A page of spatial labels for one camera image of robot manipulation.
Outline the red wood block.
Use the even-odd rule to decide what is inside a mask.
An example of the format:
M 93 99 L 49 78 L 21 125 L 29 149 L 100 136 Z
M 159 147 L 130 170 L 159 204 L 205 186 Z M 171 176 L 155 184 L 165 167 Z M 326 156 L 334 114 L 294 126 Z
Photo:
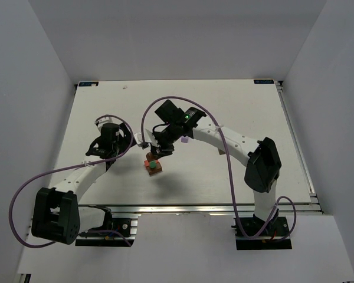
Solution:
M 155 163 L 156 163 L 156 167 L 157 167 L 157 163 L 159 163 L 159 161 L 158 161 L 158 160 L 155 160 L 155 161 L 152 161 L 152 162 L 155 162 Z M 150 163 L 150 162 L 148 162 L 147 160 L 145 160 L 145 161 L 144 161 L 145 167 L 149 167 L 149 163 Z

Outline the brown rectangular wood block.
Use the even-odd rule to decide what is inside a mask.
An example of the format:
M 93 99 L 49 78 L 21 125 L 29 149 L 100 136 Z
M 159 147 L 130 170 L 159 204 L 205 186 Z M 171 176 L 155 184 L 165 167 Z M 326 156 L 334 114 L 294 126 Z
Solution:
M 156 163 L 155 167 L 146 166 L 146 170 L 147 170 L 149 176 L 152 176 L 152 175 L 155 175 L 155 174 L 161 172 L 162 166 L 160 163 Z

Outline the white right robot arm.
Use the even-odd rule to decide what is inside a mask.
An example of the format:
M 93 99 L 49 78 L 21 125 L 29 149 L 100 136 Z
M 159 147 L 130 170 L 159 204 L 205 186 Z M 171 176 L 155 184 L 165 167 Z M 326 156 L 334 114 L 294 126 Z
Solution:
M 150 133 L 151 153 L 155 158 L 170 156 L 174 142 L 182 136 L 210 144 L 245 166 L 244 181 L 254 194 L 254 216 L 265 222 L 276 214 L 273 207 L 281 160 L 272 139 L 249 138 L 220 126 L 205 111 L 195 107 L 183 111 L 170 100 L 159 106 L 155 114 L 166 123 L 162 131 Z

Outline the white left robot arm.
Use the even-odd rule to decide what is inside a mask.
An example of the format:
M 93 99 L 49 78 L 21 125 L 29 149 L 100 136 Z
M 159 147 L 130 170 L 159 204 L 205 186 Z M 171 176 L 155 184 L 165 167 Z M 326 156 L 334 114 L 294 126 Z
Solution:
M 117 157 L 134 145 L 125 123 L 106 123 L 88 148 L 81 167 L 52 188 L 37 192 L 32 217 L 34 237 L 64 244 L 73 243 L 81 233 L 109 233 L 113 230 L 110 209 L 80 206 L 83 195 L 107 173 Z

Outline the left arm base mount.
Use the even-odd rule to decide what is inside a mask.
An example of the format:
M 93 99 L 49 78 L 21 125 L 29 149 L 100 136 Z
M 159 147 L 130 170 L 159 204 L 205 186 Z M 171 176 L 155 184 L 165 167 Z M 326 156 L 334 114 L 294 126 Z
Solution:
M 105 206 L 80 206 L 80 231 L 75 246 L 126 247 L 134 244 L 138 215 Z

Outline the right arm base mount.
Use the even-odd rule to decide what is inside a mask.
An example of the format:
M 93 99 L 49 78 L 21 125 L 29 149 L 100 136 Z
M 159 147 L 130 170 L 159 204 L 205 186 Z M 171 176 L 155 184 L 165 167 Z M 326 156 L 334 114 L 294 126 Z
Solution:
M 291 239 L 286 217 L 278 217 L 272 224 L 253 240 L 246 238 L 240 231 L 236 221 L 231 226 L 235 233 L 236 249 L 238 251 L 290 250 Z

